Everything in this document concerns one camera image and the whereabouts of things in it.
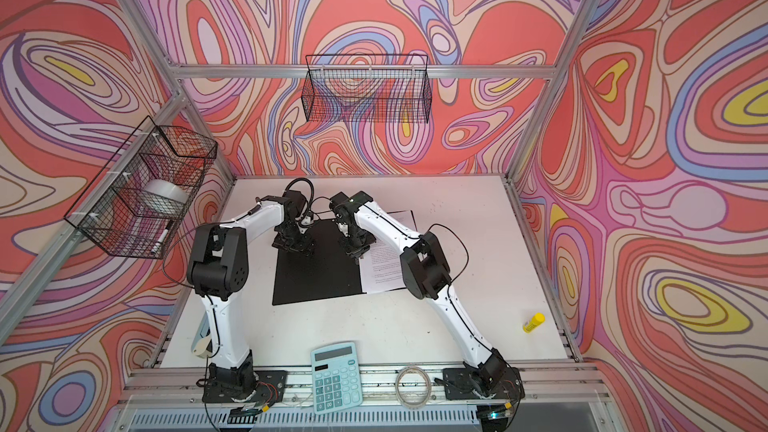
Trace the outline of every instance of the white table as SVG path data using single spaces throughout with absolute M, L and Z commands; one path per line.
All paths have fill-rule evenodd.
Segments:
M 289 181 L 239 179 L 222 218 L 253 207 L 255 197 L 281 196 Z M 471 255 L 454 287 L 485 338 L 507 360 L 566 358 L 499 177 L 333 177 L 313 178 L 312 182 L 315 197 L 338 192 L 351 196 L 363 190 L 387 211 L 413 210 L 420 232 L 434 222 L 452 228 Z M 294 188 L 309 197 L 306 184 L 297 183 Z M 318 200 L 313 209 L 321 212 L 327 203 Z M 440 227 L 432 231 L 455 276 L 466 260 L 461 244 Z M 339 341 L 355 341 L 361 364 L 461 362 L 458 347 L 438 316 L 407 290 L 273 306 L 274 236 L 272 231 L 265 233 L 248 247 L 250 275 L 242 291 L 246 296 L 243 334 L 253 349 L 255 366 L 308 365 L 314 348 Z M 547 320 L 526 334 L 523 323 L 536 312 Z M 205 360 L 191 353 L 203 316 L 200 297 L 191 293 L 161 367 L 205 366 Z

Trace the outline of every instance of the psychedelic swirl pattern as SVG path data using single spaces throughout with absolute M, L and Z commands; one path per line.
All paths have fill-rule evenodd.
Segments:
M 139 0 L 180 63 L 426 53 L 552 64 L 580 0 Z M 429 124 L 306 124 L 301 80 L 187 80 L 238 175 L 499 173 L 543 81 L 438 80 Z
M 603 0 L 515 171 L 629 430 L 768 429 L 768 0 Z
M 82 188 L 170 93 L 114 0 L 4 0 L 0 177 L 5 293 Z M 184 228 L 224 194 L 212 170 Z M 168 271 L 181 278 L 189 251 Z M 0 347 L 0 430 L 99 428 L 154 349 L 180 287 L 157 264 L 77 247 Z

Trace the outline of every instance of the white paper sheet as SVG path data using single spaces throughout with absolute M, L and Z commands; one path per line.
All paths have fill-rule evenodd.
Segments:
M 411 211 L 390 212 L 389 215 L 411 230 L 416 230 Z M 380 240 L 371 244 L 371 249 L 360 258 L 360 285 L 365 294 L 404 288 L 406 285 L 402 283 L 400 253 Z

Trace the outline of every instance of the yellow glue stick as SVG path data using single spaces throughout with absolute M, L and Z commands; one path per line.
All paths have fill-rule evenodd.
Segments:
M 525 322 L 525 325 L 523 325 L 523 330 L 527 334 L 528 332 L 532 331 L 539 325 L 544 323 L 544 314 L 541 312 L 536 313 L 533 317 L 531 317 L 531 320 L 528 322 Z

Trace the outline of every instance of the calculator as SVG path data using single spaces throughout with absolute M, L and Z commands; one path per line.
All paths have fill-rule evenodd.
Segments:
M 360 367 L 353 342 L 312 351 L 315 413 L 338 412 L 362 404 Z

